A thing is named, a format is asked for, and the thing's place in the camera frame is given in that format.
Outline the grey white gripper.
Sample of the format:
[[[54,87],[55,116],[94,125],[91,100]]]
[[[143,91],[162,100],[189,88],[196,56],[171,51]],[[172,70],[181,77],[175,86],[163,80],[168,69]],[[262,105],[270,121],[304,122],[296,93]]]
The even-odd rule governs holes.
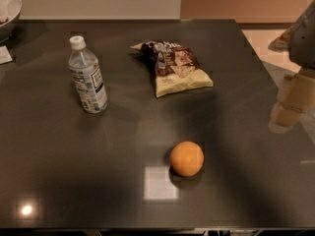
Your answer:
[[[290,61],[304,67],[293,75],[285,74],[279,88],[269,128],[282,134],[315,105],[315,0],[268,48],[288,51]]]

